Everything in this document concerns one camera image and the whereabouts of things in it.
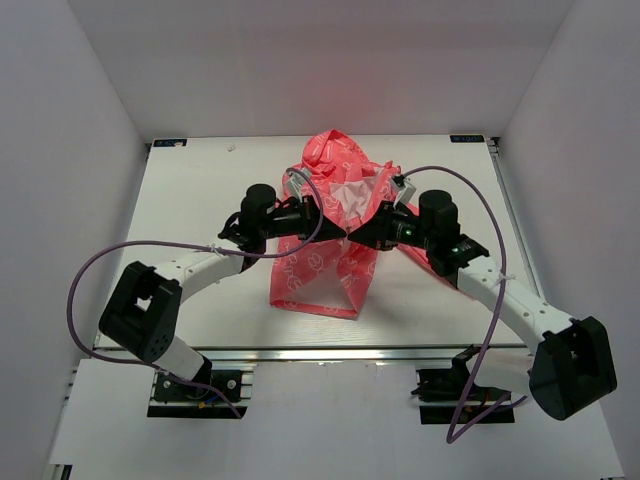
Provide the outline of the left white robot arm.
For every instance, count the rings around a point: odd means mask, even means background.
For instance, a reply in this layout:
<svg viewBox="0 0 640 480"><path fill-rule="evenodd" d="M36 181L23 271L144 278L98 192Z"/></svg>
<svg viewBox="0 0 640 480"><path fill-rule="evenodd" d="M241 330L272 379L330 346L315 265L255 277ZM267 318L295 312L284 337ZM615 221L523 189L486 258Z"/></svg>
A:
<svg viewBox="0 0 640 480"><path fill-rule="evenodd" d="M286 236L317 243L342 239L346 232L321 213L310 195L282 203L246 198L218 234L239 255L196 252L157 266L129 264L101 315L100 333L138 360L176 376L188 398L202 398L211 387L212 364L175 335L181 304L248 270L266 253L268 240Z"/></svg>

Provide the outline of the pink hooded kids jacket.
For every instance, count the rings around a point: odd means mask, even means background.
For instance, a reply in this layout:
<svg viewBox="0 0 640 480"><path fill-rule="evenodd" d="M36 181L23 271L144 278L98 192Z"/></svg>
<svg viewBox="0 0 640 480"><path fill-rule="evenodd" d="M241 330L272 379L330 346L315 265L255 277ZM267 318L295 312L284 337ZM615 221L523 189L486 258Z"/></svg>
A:
<svg viewBox="0 0 640 480"><path fill-rule="evenodd" d="M394 201L391 177L401 167L369 160L349 136L329 130L312 137L296 169L306 169L326 219L346 232L370 220L382 201ZM347 239L311 243L273 261L269 303L304 314L355 319L373 281L378 252Z"/></svg>

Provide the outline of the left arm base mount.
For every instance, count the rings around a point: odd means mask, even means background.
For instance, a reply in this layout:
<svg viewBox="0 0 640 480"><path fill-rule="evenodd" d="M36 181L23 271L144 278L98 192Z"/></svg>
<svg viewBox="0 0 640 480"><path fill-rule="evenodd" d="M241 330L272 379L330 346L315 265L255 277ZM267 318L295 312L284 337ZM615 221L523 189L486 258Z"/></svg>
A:
<svg viewBox="0 0 640 480"><path fill-rule="evenodd" d="M147 408L148 418L163 419L241 419L252 396L253 371L249 368L214 369L210 385L220 391L236 409L210 389L194 388L157 373Z"/></svg>

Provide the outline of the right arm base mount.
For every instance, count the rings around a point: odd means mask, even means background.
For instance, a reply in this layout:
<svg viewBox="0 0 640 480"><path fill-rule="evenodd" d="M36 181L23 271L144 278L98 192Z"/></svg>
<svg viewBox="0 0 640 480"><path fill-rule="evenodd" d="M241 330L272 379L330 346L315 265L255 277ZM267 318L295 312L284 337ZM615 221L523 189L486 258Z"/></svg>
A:
<svg viewBox="0 0 640 480"><path fill-rule="evenodd" d="M423 368L416 371L417 386L411 396L419 401L422 425L445 425L453 419L456 405L468 380L469 361L480 351L470 346L456 355L447 368ZM474 384L462 409L458 424L465 425L493 406L505 391Z"/></svg>

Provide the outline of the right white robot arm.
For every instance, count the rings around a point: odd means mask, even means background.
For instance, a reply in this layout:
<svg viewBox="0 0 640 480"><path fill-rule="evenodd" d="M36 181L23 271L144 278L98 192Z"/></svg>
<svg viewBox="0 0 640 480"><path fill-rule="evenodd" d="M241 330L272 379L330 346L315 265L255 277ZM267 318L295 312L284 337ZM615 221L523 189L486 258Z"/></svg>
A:
<svg viewBox="0 0 640 480"><path fill-rule="evenodd" d="M348 236L375 250L422 249L431 270L482 303L524 342L526 355L470 346L451 366L414 391L424 402L459 395L479 398L489 388L530 395L556 420L565 420L617 388L608 333L593 317L578 320L501 273L489 252L461 233L452 201L437 207L380 204L374 216Z"/></svg>

